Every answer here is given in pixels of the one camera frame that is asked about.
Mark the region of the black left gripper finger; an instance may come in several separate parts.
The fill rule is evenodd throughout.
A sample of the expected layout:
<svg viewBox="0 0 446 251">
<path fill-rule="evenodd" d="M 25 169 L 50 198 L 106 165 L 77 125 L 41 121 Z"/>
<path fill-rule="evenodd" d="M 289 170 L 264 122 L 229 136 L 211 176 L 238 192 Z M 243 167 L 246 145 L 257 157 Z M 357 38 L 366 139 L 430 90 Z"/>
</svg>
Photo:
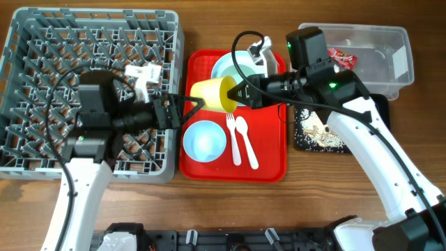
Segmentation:
<svg viewBox="0 0 446 251">
<path fill-rule="evenodd" d="M 192 96 L 183 96 L 174 94 L 174 98 L 176 99 L 176 104 L 180 107 L 184 107 L 187 102 L 192 103 L 194 107 L 202 108 L 205 105 L 203 98 L 192 97 Z"/>
<path fill-rule="evenodd" d="M 186 103 L 192 103 L 192 109 L 187 113 L 184 113 L 184 107 Z M 193 100 L 180 100 L 179 101 L 179 126 L 178 129 L 182 128 L 184 124 L 192 118 L 204 105 L 203 100 L 193 101 Z"/>
</svg>

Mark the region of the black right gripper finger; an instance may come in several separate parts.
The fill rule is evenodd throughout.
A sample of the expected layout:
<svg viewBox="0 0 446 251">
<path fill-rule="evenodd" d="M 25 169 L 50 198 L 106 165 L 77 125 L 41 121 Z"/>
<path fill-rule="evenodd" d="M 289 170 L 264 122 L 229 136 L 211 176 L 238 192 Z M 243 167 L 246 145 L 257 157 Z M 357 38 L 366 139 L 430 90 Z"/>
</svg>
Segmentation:
<svg viewBox="0 0 446 251">
<path fill-rule="evenodd" d="M 238 105 L 250 106 L 249 92 L 244 89 L 228 91 L 227 95 L 231 100 L 235 100 Z"/>
<path fill-rule="evenodd" d="M 242 80 L 228 91 L 228 94 L 248 94 L 249 84 L 247 81 Z"/>
</svg>

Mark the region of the yellow plastic cup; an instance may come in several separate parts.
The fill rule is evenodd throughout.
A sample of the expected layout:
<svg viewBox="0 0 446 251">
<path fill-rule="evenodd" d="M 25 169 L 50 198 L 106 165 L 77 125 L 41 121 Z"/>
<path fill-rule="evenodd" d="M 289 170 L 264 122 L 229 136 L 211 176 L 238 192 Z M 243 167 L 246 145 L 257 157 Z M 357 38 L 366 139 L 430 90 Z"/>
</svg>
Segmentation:
<svg viewBox="0 0 446 251">
<path fill-rule="evenodd" d="M 203 99 L 204 110 L 231 114 L 238 107 L 238 102 L 228 97 L 228 91 L 236 85 L 236 80 L 231 76 L 208 79 L 193 84 L 190 95 Z"/>
</svg>

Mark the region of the light blue bowl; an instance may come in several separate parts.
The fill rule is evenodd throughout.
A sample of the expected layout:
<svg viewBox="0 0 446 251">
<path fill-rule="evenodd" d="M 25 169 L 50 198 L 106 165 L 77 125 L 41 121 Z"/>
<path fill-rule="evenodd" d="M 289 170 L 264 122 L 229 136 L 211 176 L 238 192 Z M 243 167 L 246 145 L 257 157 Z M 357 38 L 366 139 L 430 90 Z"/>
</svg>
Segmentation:
<svg viewBox="0 0 446 251">
<path fill-rule="evenodd" d="M 212 162 L 226 149 L 226 134 L 216 122 L 202 120 L 193 123 L 183 135 L 183 149 L 197 162 Z"/>
</svg>

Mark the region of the rice and food scraps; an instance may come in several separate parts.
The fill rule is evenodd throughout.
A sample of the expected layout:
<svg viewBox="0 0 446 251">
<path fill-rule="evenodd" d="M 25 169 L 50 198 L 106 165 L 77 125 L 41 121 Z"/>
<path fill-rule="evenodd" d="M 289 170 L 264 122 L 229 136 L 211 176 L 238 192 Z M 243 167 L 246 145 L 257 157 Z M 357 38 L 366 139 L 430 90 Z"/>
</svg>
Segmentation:
<svg viewBox="0 0 446 251">
<path fill-rule="evenodd" d="M 304 136 L 310 143 L 315 143 L 323 149 L 342 148 L 342 140 L 326 125 L 323 124 L 315 112 L 302 109 L 300 113 L 300 125 Z"/>
</svg>

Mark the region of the red snack wrapper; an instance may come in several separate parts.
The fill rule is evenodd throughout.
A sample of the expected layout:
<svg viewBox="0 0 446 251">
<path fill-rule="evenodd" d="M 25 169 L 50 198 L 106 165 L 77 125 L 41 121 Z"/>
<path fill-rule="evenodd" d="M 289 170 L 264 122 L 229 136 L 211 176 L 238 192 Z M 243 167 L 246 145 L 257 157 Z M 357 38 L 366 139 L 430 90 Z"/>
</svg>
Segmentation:
<svg viewBox="0 0 446 251">
<path fill-rule="evenodd" d="M 345 53 L 337 48 L 329 47 L 328 48 L 329 56 L 334 59 L 340 66 L 353 70 L 357 63 L 357 56 L 353 54 Z"/>
</svg>

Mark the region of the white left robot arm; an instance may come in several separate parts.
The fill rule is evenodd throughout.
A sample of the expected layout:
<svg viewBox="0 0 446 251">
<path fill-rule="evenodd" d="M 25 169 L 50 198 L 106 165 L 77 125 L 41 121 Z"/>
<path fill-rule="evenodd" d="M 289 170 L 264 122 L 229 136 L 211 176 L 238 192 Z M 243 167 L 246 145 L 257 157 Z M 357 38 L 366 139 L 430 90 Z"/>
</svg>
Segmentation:
<svg viewBox="0 0 446 251">
<path fill-rule="evenodd" d="M 169 94 L 150 102 L 134 98 L 121 102 L 113 82 L 118 76 L 93 70 L 80 76 L 81 110 L 74 127 L 55 157 L 62 180 L 43 250 L 87 250 L 100 200 L 111 180 L 124 134 L 142 130 L 176 130 L 210 102 L 197 94 Z"/>
</svg>

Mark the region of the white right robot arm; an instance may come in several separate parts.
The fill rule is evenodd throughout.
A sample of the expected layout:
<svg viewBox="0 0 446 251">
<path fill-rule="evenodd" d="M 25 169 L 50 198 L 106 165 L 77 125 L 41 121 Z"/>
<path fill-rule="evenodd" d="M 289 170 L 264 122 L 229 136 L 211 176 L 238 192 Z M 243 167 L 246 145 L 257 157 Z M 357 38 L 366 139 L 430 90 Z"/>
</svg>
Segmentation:
<svg viewBox="0 0 446 251">
<path fill-rule="evenodd" d="M 243 76 L 227 93 L 253 109 L 288 103 L 316 112 L 372 182 L 383 221 L 352 216 L 328 228 L 331 250 L 444 250 L 445 196 L 412 163 L 388 130 L 374 100 L 351 70 L 336 72 L 315 26 L 286 36 L 292 71 Z"/>
</svg>

